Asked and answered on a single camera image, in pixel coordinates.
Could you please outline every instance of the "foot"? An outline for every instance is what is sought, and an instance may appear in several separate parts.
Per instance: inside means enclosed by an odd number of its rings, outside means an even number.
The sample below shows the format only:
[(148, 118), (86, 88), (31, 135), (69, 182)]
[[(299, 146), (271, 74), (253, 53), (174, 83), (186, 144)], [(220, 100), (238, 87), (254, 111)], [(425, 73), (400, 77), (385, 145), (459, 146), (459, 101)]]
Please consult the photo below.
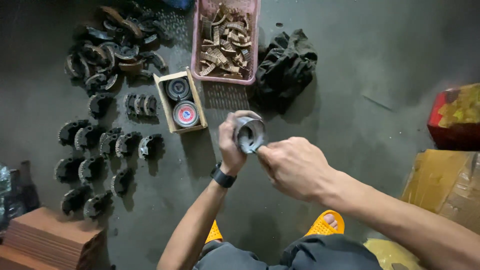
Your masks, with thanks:
[(326, 221), (330, 226), (332, 226), (335, 230), (338, 230), (338, 224), (335, 220), (335, 217), (332, 214), (324, 215), (324, 221)]

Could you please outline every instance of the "metal cylinder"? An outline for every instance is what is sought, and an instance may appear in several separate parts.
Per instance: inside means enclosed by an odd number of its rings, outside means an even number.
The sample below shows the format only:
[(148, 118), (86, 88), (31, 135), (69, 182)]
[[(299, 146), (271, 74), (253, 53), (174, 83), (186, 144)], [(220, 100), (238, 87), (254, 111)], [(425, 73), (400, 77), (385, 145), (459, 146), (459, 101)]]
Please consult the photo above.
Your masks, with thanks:
[(181, 127), (192, 127), (198, 124), (200, 116), (198, 115), (197, 106), (191, 101), (179, 102), (172, 113), (173, 121)]
[(265, 140), (265, 124), (262, 120), (248, 116), (237, 118), (233, 141), (243, 153), (255, 153)]
[(167, 95), (174, 101), (180, 102), (192, 99), (192, 90), (185, 78), (172, 79), (167, 84)]

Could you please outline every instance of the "black wristwatch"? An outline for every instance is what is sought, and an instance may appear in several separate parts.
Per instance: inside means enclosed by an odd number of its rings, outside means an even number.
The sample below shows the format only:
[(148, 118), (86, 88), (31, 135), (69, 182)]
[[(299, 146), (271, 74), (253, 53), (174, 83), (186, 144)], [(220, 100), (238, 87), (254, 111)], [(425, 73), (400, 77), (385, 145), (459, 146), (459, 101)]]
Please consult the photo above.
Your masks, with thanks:
[(222, 165), (222, 162), (220, 161), (215, 165), (215, 168), (213, 168), (212, 172), (210, 173), (210, 176), (212, 179), (214, 179), (220, 186), (224, 188), (229, 188), (233, 185), (235, 180), (237, 179), (237, 176), (230, 176), (224, 174), (220, 170), (220, 166)]

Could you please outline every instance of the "orange slipper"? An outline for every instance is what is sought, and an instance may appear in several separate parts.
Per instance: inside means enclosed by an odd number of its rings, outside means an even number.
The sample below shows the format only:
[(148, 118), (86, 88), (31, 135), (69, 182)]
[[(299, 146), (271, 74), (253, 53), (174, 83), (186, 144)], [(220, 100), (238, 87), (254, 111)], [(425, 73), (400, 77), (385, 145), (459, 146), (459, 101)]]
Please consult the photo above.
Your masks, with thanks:
[[(336, 220), (337, 225), (338, 225), (338, 229), (335, 230), (335, 228), (330, 226), (330, 224), (328, 224), (324, 220), (324, 216), (326, 214), (332, 214), (335, 217), (335, 220)], [(313, 223), (310, 230), (308, 231), (308, 233), (305, 236), (311, 235), (311, 234), (330, 235), (330, 234), (334, 234), (334, 233), (343, 233), (344, 230), (345, 230), (345, 223), (343, 221), (342, 216), (340, 216), (339, 213), (337, 213), (333, 210), (327, 210), (327, 211), (323, 212), (317, 218), (317, 220), (315, 220), (315, 222)]]
[(212, 228), (210, 229), (210, 233), (208, 234), (207, 240), (205, 240), (205, 244), (217, 240), (217, 239), (222, 239), (222, 234), (220, 233), (220, 230), (218, 229), (218, 226), (216, 225), (216, 220), (213, 220)]

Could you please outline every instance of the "concrete floor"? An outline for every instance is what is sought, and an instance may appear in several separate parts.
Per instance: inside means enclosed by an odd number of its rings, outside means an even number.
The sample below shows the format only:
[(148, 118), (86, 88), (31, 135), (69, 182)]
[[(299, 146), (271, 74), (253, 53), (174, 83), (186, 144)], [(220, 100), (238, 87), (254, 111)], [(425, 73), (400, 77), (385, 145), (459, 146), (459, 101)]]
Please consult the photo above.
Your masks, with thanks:
[[(64, 122), (87, 117), (88, 101), (82, 89), (71, 86), (63, 61), (74, 24), (89, 18), (100, 2), (3, 1), (0, 11), (0, 161), (15, 167), (31, 160), (40, 198), (54, 209), (69, 187), (52, 179), (53, 168), (71, 152), (57, 142), (57, 132)], [(435, 94), (479, 81), (480, 3), (474, 2), (264, 0), (260, 41), (303, 28), (319, 56), (314, 81), (289, 111), (263, 114), (270, 141), (306, 137), (334, 168), (392, 196), (401, 194), (415, 154), (433, 147), (425, 123)], [(159, 52), (174, 73), (190, 64), (192, 13), (165, 14), (179, 40)], [(243, 87), (197, 85), (206, 107), (206, 130), (170, 134), (161, 110), (159, 124), (132, 122), (120, 105), (109, 115), (112, 126), (124, 131), (163, 134), (165, 153), (155, 162), (128, 161), (136, 168), (136, 188), (124, 201), (114, 198), (105, 265), (155, 267), (220, 159), (218, 125), (229, 111), (249, 108)], [(131, 91), (156, 89), (124, 85), (119, 96)], [(105, 188), (113, 172), (127, 166), (123, 163), (109, 164)], [(96, 191), (103, 186), (97, 184)], [(227, 241), (276, 264), (282, 249), (322, 211), (273, 189), (251, 156), (217, 221)], [(355, 239), (375, 235), (348, 217), (346, 222), (346, 234)]]

